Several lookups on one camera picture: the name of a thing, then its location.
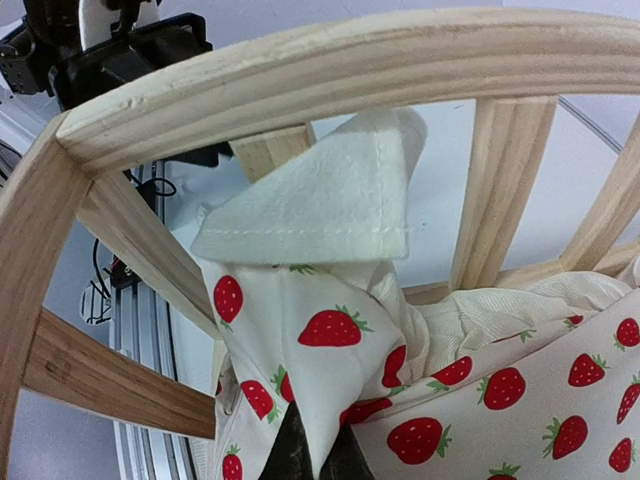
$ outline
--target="wood grain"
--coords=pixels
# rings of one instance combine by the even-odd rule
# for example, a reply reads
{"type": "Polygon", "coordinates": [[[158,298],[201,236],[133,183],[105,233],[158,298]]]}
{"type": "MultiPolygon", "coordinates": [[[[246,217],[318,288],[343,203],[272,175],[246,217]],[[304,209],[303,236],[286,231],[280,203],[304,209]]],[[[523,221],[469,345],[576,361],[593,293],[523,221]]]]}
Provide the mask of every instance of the wood grain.
{"type": "Polygon", "coordinates": [[[0,196],[0,478],[6,478],[13,416],[40,306],[90,181],[42,132],[0,196]]]}
{"type": "Polygon", "coordinates": [[[303,27],[154,72],[70,112],[92,176],[375,106],[640,94],[640,22],[525,9],[388,13],[303,27]]]}
{"type": "Polygon", "coordinates": [[[451,290],[489,287],[529,199],[557,97],[478,100],[451,290]]]}
{"type": "Polygon", "coordinates": [[[200,267],[123,174],[97,180],[78,219],[167,302],[221,338],[200,267]]]}
{"type": "Polygon", "coordinates": [[[591,270],[640,209],[640,115],[596,201],[560,257],[565,270],[591,270]]]}
{"type": "Polygon", "coordinates": [[[315,143],[310,124],[260,133],[234,140],[231,148],[251,183],[268,175],[292,158],[302,155],[315,143]]]}
{"type": "MultiPolygon", "coordinates": [[[[598,262],[598,265],[596,265],[593,271],[614,277],[639,255],[639,242],[614,247],[598,262]]],[[[498,275],[494,287],[520,288],[562,272],[564,272],[564,270],[558,260],[528,265],[512,270],[503,270],[498,275]]],[[[438,303],[450,293],[447,282],[403,288],[402,291],[407,301],[412,305],[438,303]]]]}
{"type": "Polygon", "coordinates": [[[29,390],[99,415],[213,439],[215,400],[101,345],[43,309],[23,378],[29,390]]]}

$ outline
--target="wooden slat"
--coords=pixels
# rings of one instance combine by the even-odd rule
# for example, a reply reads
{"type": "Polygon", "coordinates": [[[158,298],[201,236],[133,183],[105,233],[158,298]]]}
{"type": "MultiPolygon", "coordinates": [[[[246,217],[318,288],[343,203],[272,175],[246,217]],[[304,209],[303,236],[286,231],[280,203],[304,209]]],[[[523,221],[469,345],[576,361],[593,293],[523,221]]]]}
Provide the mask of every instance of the wooden slat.
{"type": "Polygon", "coordinates": [[[558,93],[640,94],[640,22],[445,9],[312,25],[112,90],[75,108],[58,138],[100,176],[376,106],[558,93]]]}
{"type": "Polygon", "coordinates": [[[478,100],[451,290],[493,285],[520,223],[557,97],[478,100]]]}
{"type": "Polygon", "coordinates": [[[234,140],[231,148],[252,183],[303,154],[315,142],[311,125],[298,125],[234,140]]]}
{"type": "MultiPolygon", "coordinates": [[[[593,271],[614,277],[638,256],[640,256],[639,242],[614,247],[598,262],[593,271]]],[[[558,260],[504,270],[498,275],[494,286],[497,288],[523,287],[563,271],[562,264],[558,260]]],[[[403,288],[402,291],[407,301],[412,305],[438,303],[450,293],[447,282],[403,288]]]]}
{"type": "Polygon", "coordinates": [[[99,415],[181,435],[215,435],[212,397],[114,352],[46,309],[22,382],[99,415]]]}
{"type": "Polygon", "coordinates": [[[90,181],[53,138],[54,119],[0,196],[0,478],[40,306],[90,181]]]}
{"type": "Polygon", "coordinates": [[[640,209],[640,115],[598,198],[560,257],[565,270],[591,270],[640,209]]]}
{"type": "Polygon", "coordinates": [[[123,174],[96,181],[78,219],[167,302],[220,338],[200,267],[123,174]]]}

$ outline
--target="curved wooden rail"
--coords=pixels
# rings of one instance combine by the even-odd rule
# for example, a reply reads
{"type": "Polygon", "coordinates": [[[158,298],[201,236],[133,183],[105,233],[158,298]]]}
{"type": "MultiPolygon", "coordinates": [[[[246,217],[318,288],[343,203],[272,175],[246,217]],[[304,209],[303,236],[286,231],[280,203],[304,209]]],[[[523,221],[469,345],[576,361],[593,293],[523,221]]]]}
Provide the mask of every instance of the curved wooden rail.
{"type": "Polygon", "coordinates": [[[73,110],[57,137],[91,176],[377,105],[640,94],[640,24],[524,9],[393,13],[223,48],[73,110]]]}

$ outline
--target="wooden rack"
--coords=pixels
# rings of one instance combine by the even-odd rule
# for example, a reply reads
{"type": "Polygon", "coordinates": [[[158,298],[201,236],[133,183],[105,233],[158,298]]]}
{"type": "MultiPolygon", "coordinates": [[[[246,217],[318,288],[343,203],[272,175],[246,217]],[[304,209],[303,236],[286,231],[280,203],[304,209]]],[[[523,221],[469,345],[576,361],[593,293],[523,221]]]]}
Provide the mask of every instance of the wooden rack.
{"type": "Polygon", "coordinates": [[[640,94],[640,23],[451,9],[315,25],[168,67],[53,120],[0,194],[0,475],[7,475],[22,387],[100,415],[214,437],[213,398],[42,309],[78,218],[169,303],[217,335],[199,268],[122,170],[235,140],[257,179],[310,145],[311,120],[476,98],[451,280],[410,289],[408,298],[437,301],[459,288],[513,286],[568,270],[615,274],[640,253],[637,242],[612,249],[640,207],[640,120],[561,257],[500,272],[562,93],[640,94]]]}

